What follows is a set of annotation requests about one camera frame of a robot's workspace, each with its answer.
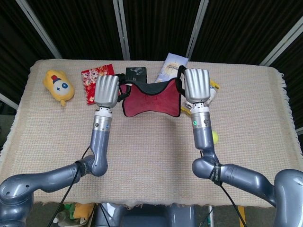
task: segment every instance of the snack package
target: snack package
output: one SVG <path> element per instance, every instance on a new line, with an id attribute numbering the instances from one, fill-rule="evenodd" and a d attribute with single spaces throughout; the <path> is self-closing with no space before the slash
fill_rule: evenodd
<path id="1" fill-rule="evenodd" d="M 184 65 L 186 67 L 187 63 L 188 58 L 169 53 L 155 83 L 168 81 L 174 77 L 177 77 L 179 66 Z"/>

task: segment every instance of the beige tablecloth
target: beige tablecloth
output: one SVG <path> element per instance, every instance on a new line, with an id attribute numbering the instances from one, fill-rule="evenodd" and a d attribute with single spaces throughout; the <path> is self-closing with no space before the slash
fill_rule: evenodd
<path id="1" fill-rule="evenodd" d="M 79 159 L 90 143 L 94 110 L 87 106 L 80 72 L 113 64 L 115 73 L 145 66 L 148 82 L 155 80 L 161 61 L 38 61 L 32 68 L 11 133 L 1 153 L 0 179 L 10 175 L 49 171 Z M 234 163 L 264 174 L 273 183 L 285 168 L 303 170 L 282 75 L 274 68 L 189 62 L 202 68 L 221 88 L 210 105 L 215 146 L 223 164 Z M 49 69 L 63 70 L 75 87 L 65 107 L 42 84 Z M 108 145 L 108 171 L 87 175 L 73 186 L 66 201 L 150 204 L 227 205 L 230 201 L 209 180 L 194 176 L 199 158 L 190 118 L 146 112 L 127 118 L 121 104 L 113 108 Z M 269 207 L 246 192 L 226 186 L 236 204 Z M 60 201 L 66 189 L 35 192 L 35 201 Z"/>

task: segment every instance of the dark background panel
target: dark background panel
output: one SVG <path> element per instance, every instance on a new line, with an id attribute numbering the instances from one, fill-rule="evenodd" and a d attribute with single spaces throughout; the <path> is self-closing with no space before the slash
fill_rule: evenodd
<path id="1" fill-rule="evenodd" d="M 122 60 L 112 0 L 28 0 L 66 59 Z"/>
<path id="2" fill-rule="evenodd" d="M 303 1 L 211 0 L 192 61 L 259 65 L 303 16 Z"/>
<path id="3" fill-rule="evenodd" d="M 124 0 L 131 60 L 185 56 L 200 0 Z"/>
<path id="4" fill-rule="evenodd" d="M 303 33 L 271 64 L 284 73 L 296 128 L 303 127 Z"/>
<path id="5" fill-rule="evenodd" d="M 30 67 L 53 55 L 14 0 L 0 1 L 0 93 L 19 103 Z"/>

